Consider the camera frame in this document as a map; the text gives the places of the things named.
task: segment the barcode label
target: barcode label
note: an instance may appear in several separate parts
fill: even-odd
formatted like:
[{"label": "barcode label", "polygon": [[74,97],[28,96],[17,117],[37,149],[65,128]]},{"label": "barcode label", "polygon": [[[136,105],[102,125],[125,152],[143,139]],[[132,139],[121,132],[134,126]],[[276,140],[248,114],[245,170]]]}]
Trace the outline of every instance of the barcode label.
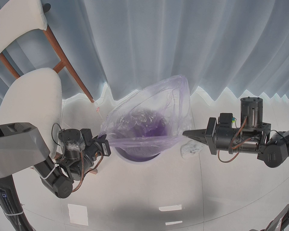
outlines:
[{"label": "barcode label", "polygon": [[104,154],[105,154],[106,156],[108,156],[108,151],[106,150],[106,145],[105,145],[105,143],[102,143],[102,147],[103,147],[103,150],[104,150]]}]

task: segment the curtain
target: curtain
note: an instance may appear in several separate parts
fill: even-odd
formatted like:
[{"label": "curtain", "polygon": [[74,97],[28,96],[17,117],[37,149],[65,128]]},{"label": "curtain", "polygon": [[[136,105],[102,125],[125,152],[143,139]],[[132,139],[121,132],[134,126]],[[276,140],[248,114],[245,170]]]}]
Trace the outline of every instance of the curtain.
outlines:
[{"label": "curtain", "polygon": [[[3,6],[7,0],[0,0]],[[288,0],[42,0],[59,44],[92,96],[108,83],[119,100],[182,74],[191,93],[213,100],[228,87],[289,96]],[[53,68],[59,58],[40,30],[4,51],[20,74]],[[81,90],[59,72],[63,98]],[[0,98],[14,81],[0,63]]]}]

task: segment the chair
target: chair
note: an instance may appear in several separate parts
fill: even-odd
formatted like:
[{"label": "chair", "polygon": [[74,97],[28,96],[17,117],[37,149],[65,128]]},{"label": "chair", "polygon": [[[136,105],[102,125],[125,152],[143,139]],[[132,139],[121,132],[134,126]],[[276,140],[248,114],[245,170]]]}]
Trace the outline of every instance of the chair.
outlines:
[{"label": "chair", "polygon": [[[16,78],[0,106],[0,124],[30,122],[41,133],[50,150],[56,154],[51,137],[53,123],[60,123],[62,89],[58,73],[66,66],[91,102],[93,97],[73,69],[49,28],[40,0],[10,0],[0,9],[0,60]],[[40,29],[49,40],[61,61],[53,68],[40,68],[20,76],[2,51],[24,33]]]}]

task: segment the wooden chair frame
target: wooden chair frame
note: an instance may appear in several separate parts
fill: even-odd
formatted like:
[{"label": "wooden chair frame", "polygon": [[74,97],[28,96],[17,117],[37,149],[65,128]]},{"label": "wooden chair frame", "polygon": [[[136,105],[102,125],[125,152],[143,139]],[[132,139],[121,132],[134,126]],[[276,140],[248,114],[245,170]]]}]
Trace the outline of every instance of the wooden chair frame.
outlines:
[{"label": "wooden chair frame", "polygon": [[[67,68],[67,70],[69,71],[69,73],[72,75],[72,77],[74,78],[74,80],[77,82],[77,84],[80,86],[81,90],[84,92],[84,94],[86,94],[86,96],[89,98],[89,100],[93,103],[94,99],[91,96],[90,92],[88,91],[88,89],[86,88],[86,86],[83,84],[83,82],[81,81],[81,79],[79,78],[78,74],[76,73],[76,71],[74,70],[73,66],[71,65],[71,63],[69,62],[68,58],[66,57],[66,55],[64,54],[61,46],[59,45],[57,39],[55,38],[53,32],[51,31],[49,25],[47,25],[47,30],[43,30],[43,33],[45,34],[46,38],[48,39],[49,43],[51,44],[51,46],[53,47],[53,49],[55,50],[56,54],[58,55],[58,57],[60,58],[60,62],[53,68],[53,70],[56,71],[56,73],[59,73],[64,67]],[[20,77],[20,75],[18,74],[18,72],[13,68],[13,66],[11,65],[11,63],[6,59],[6,57],[4,56],[3,53],[0,53],[0,60],[2,61],[2,63],[6,66],[6,68],[11,72],[11,74],[18,79]]]}]

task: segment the purple plastic bag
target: purple plastic bag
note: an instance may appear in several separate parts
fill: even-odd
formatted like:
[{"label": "purple plastic bag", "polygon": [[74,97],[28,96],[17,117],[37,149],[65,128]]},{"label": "purple plastic bag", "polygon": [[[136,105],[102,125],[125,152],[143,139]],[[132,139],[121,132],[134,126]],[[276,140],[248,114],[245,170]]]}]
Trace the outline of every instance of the purple plastic bag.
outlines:
[{"label": "purple plastic bag", "polygon": [[111,147],[142,162],[179,142],[192,128],[187,78],[176,75],[138,91],[114,108],[101,126]]}]

